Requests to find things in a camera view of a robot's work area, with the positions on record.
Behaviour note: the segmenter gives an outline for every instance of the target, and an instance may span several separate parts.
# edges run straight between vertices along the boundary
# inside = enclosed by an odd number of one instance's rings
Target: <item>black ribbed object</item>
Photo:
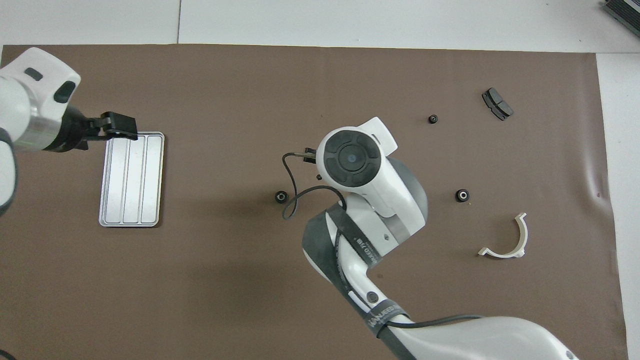
[[[640,37],[640,0],[608,0],[602,8]]]

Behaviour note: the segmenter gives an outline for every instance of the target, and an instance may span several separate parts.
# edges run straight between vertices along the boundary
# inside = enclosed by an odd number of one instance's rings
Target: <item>white robotic arm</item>
[[[575,355],[543,327],[496,316],[452,316],[414,323],[367,277],[367,270],[422,228],[427,197],[415,176],[387,156],[397,148],[373,118],[329,133],[316,152],[323,179],[351,194],[346,210],[334,205],[312,218],[303,251],[400,359],[572,360]],[[444,325],[452,320],[473,318]]]
[[[87,140],[137,139],[133,118],[107,112],[88,119],[70,106],[78,84],[78,73],[36,47],[0,69],[0,215],[15,193],[15,151],[87,150]]]

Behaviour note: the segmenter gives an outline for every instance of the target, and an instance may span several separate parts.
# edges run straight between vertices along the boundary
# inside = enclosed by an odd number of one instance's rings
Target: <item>silver metal tray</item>
[[[151,227],[159,221],[164,134],[139,132],[107,142],[98,221],[104,227]]]

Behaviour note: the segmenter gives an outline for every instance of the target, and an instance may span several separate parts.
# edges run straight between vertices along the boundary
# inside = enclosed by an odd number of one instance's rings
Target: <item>brown mat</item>
[[[288,222],[273,200],[292,192],[283,153],[373,116],[429,196],[427,226],[369,272],[381,290],[414,320],[517,316],[581,359],[627,358],[594,54],[42,49],[82,75],[85,115],[166,135],[163,213],[154,229],[98,224],[102,143],[19,155],[0,218],[0,348],[19,359],[390,359],[302,254],[335,196],[311,193]],[[482,101],[491,86],[515,110],[505,122]],[[318,184],[313,165],[292,170]],[[476,255],[511,250],[523,211],[523,258]]]

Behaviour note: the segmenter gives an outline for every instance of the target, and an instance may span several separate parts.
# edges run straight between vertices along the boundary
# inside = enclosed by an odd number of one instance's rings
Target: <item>white floor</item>
[[[598,53],[628,352],[640,360],[640,38],[599,0],[0,0],[4,45],[176,42]]]

